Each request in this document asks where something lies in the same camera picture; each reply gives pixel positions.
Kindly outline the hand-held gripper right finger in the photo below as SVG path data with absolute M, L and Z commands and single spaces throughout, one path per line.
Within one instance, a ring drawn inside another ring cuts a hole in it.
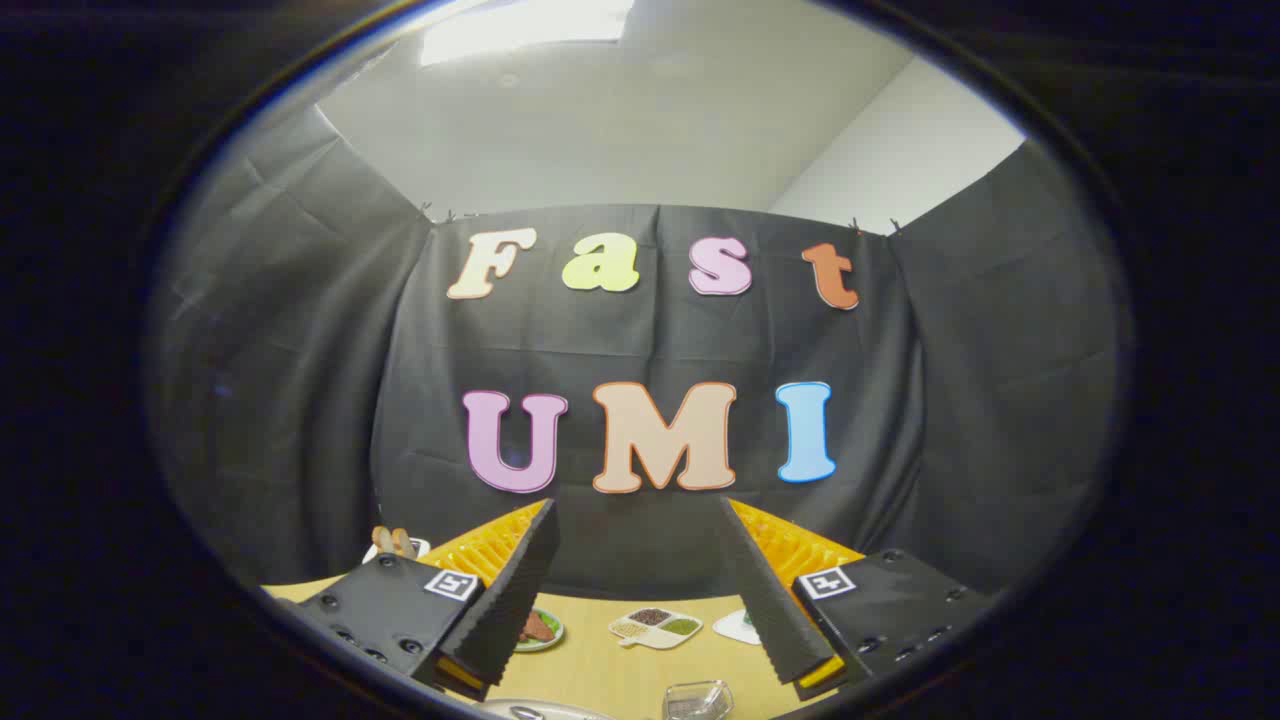
M 718 543 L 776 676 L 800 700 L 915 667 L 1001 598 L 906 550 L 863 553 L 736 498 L 718 502 Z

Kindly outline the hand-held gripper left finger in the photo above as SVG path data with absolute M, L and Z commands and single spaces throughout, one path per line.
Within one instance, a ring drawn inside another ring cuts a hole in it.
M 421 559 L 378 553 L 298 605 L 338 650 L 468 700 L 500 683 L 561 542 L 544 498 Z

